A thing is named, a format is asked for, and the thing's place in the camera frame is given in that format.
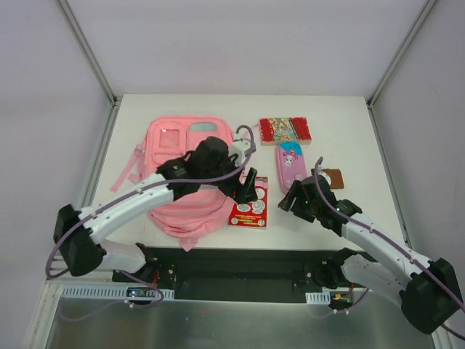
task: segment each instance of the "book cover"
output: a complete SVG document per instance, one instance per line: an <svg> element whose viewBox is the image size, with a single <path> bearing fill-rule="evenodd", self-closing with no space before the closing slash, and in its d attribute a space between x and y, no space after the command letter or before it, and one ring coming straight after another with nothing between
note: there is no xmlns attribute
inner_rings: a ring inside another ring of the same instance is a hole
<svg viewBox="0 0 465 349"><path fill-rule="evenodd" d="M228 224L235 227L266 228L268 210L268 177L255 179L257 201L232 207Z"/></svg>

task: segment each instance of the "backpack strap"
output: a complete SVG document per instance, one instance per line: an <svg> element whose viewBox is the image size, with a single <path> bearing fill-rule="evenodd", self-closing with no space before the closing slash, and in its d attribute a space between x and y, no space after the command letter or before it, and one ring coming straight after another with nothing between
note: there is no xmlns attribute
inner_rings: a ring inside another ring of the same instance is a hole
<svg viewBox="0 0 465 349"><path fill-rule="evenodd" d="M111 186L110 191L117 193L121 184L123 184L124 180L129 176L132 167L137 163L141 156L145 153L144 149L141 145L137 145L132 153L131 157L128 160L128 163L123 168L123 171L120 173L118 178L116 179L115 183Z"/></svg>

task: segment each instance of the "metal frame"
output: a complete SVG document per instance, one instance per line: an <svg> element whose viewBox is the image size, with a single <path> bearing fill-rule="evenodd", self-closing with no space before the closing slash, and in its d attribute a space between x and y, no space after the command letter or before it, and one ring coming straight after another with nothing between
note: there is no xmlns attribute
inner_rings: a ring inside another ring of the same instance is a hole
<svg viewBox="0 0 465 349"><path fill-rule="evenodd" d="M399 48L394 54L394 57L391 59L391 62L389 62L389 65L387 66L387 69L381 77L380 82L376 86L374 93L371 95L370 98L368 98L369 108L372 108L375 105L376 101L379 99L379 96L381 95L385 86L389 82L392 74L396 71L396 68L400 64L400 61L404 57L408 48L411 46L413 40L419 33L421 27L426 22L426 19L428 19L432 10L439 1L440 0L426 0L426 2L424 3L423 7L420 10L420 13L418 14L418 16L416 16L412 26L408 30L407 34L405 35L405 38L403 39L402 43L400 44Z"/></svg>
<svg viewBox="0 0 465 349"><path fill-rule="evenodd" d="M386 148L384 147L384 143L379 133L378 125L376 124L376 119L373 114L373 109L368 106L368 114L370 115L371 126L373 127L373 132L375 134L376 142L378 143L379 153L381 155L381 160L383 161L384 171L386 172L387 182L389 184L389 189L391 190L392 200L394 201L395 211L397 213L397 218L400 222L400 228L402 229L402 235L404 238L404 242L407 246L411 247L410 238L407 232L407 226L405 225L405 219L400 209L399 204L399 196L394 186L394 182L392 180L392 173L389 167L389 159L387 158Z"/></svg>
<svg viewBox="0 0 465 349"><path fill-rule="evenodd" d="M97 58L95 57L92 51L92 48L90 47L89 42L87 41L84 35L84 32L82 31L81 26L79 25L76 19L76 16L74 15L73 10L71 9L68 3L68 0L55 0L55 1L58 7L60 8L60 11L62 12L66 22L68 23L90 68L95 74L100 86L102 87L102 90L104 91L106 97L112 104L111 112L108 116L108 120L106 121L105 128L103 129L102 134L100 135L98 146L92 158L92 168L89 171L89 175L87 176L83 193L81 194L81 197L79 199L79 204L81 206L87 206L91 204L92 199L94 197L94 192L97 187L101 168L105 160L105 154L108 149L113 127L115 125L116 117L118 115L118 109L121 103L121 99L118 99L113 93L113 90L111 89L111 86L108 80L106 79L105 74L103 73L103 70L100 64L97 61ZM394 57L392 58L387 69L385 70L380 82L378 83L375 91L373 92L372 96L368 99L368 102L367 102L370 118L371 118L372 125L373 125L373 131L375 133L376 140L378 141L378 144L379 144L381 158L384 164L384 168L386 169L387 179L388 179L389 186L391 188L392 197L395 203L395 208L396 208L398 217L400 219L400 222L402 223L403 233L404 233L406 243L408 243L408 237L406 234L406 227L405 227L403 215L399 208L397 193L396 193L394 184L392 182L392 176L391 176L391 172L389 169L389 161L386 155L386 151L385 151L385 148L382 142L381 135L379 134L378 127L376 126L376 119L372 113L372 109L373 109L373 105L376 103L380 94L383 92L385 86L387 85L390 78L392 77L392 74L396 71L396 68L399 65L400 61L402 60L402 57L408 51L408 48L412 44L413 40L416 38L416 35L418 34L422 25L425 23L428 16L431 14L437 2L439 2L439 0L426 0L425 1L425 4L423 5L420 13L418 14L417 18L415 19L409 31L407 32L405 38L403 39L402 44L400 45L399 49L396 51ZM57 264L60 264L60 263L63 264L62 260L60 261L60 257L58 257L55 262ZM27 348L34 348L34 349L45 348L45 345L47 343L47 338L49 336L49 333L52 327L52 321L54 318L54 313L57 308L57 303L60 298L60 295L62 294L63 285L65 283L86 284L86 285L114 284L108 279L107 277L109 276L108 274L109 274L109 271L105 271L104 278L100 278L98 276L100 274L96 274L95 276L91 276L89 278L80 278L79 280L65 277L65 278L60 279L59 281L47 281L44 286L44 291L42 293L42 296L39 302L39 307L36 311L32 327L27 336L27 340L26 340ZM432 338L434 340L434 344L436 348L451 349L453 347L451 344L449 335L447 334L447 332L445 332L442 329L439 329L437 332L435 332L432 335Z"/></svg>
<svg viewBox="0 0 465 349"><path fill-rule="evenodd" d="M100 133L99 142L94 150L94 155L92 157L90 172L87 175L83 192L80 199L78 200L79 207L89 206L92 203L100 178L100 172L102 171L103 161L105 160L105 155L107 154L113 128L115 127L116 117L118 116L120 105L121 98L117 98L115 104L110 110L110 114L107 117L105 127Z"/></svg>
<svg viewBox="0 0 465 349"><path fill-rule="evenodd" d="M63 17L66 20L66 23L69 25L71 32L74 35L79 47L81 48L82 54L86 58L92 72L94 72L95 77L97 78L100 86L103 89L103 92L106 94L108 100L112 105L116 102L116 96L111 89L110 84L108 83L105 74L103 73L102 67L97 61L92 48L87 41L84 32L82 31L81 26L79 25L76 16L74 15L73 10L71 9L68 0L55 0L57 2L58 7L60 8Z"/></svg>

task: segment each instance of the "pink pencil case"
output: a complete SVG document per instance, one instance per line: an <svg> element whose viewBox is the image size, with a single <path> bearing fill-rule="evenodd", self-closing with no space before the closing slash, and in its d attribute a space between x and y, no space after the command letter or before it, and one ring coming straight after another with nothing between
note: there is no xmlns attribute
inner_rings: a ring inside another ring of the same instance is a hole
<svg viewBox="0 0 465 349"><path fill-rule="evenodd" d="M307 177L304 154L298 142L282 142L277 146L278 175L281 189L287 193L294 180L303 180Z"/></svg>

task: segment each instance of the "metal panel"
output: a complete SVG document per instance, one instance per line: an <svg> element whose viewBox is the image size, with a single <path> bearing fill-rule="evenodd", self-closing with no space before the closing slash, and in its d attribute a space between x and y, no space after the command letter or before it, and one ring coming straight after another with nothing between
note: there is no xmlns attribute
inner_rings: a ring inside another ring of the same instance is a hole
<svg viewBox="0 0 465 349"><path fill-rule="evenodd" d="M63 313L82 316L104 300L61 299ZM320 320L322 305L164 302L157 308L117 304L75 323L55 319L48 348L411 349L433 348L399 309L375 294L349 312Z"/></svg>

